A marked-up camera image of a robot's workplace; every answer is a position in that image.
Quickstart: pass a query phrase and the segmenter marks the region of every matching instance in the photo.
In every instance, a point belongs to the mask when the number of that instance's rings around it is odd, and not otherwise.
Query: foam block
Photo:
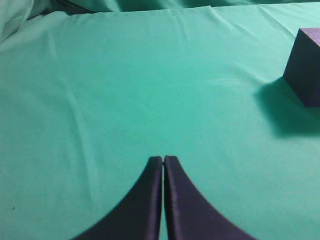
[[[121,202],[73,240],[158,240],[161,207],[162,158],[156,156]]]
[[[164,159],[164,210],[169,240],[255,240],[201,195],[176,156]]]
[[[299,29],[283,77],[306,107],[320,107],[320,27]]]

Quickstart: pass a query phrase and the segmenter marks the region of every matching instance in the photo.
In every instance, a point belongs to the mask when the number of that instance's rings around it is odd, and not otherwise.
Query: teal fabric
[[[320,238],[320,110],[281,78],[320,3],[28,20],[0,44],[0,239],[66,240],[148,157],[261,240]],[[162,216],[161,240],[167,239]]]
[[[49,6],[50,0],[0,0],[0,43]]]
[[[317,0],[69,0],[93,12],[132,12],[158,9],[318,2]]]

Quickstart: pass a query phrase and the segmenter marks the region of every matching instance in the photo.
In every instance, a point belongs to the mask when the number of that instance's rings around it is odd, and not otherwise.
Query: green tablecloth
[[[51,0],[49,9],[78,9],[93,12],[132,12],[158,9],[195,8],[202,6],[222,7],[256,4],[284,4],[318,2],[317,0]]]
[[[320,3],[27,21],[0,44],[0,239],[65,240],[150,156],[261,240],[320,238],[320,110],[281,79]],[[166,226],[161,239],[166,239]]]

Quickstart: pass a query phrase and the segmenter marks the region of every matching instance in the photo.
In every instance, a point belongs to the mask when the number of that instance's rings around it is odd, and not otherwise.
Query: green cloth
[[[50,0],[0,0],[0,43],[49,5]]]
[[[0,44],[0,239],[74,237],[157,155],[179,156],[208,201],[254,237],[319,239],[320,110],[280,78],[298,28],[319,27],[319,10],[27,21]]]
[[[317,0],[64,0],[93,12],[132,12],[158,9],[195,8],[318,2]]]

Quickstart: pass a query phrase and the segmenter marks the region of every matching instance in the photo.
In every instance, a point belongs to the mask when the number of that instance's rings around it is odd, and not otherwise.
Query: purple foam cube
[[[320,27],[299,29],[283,77],[306,107],[320,107]]]

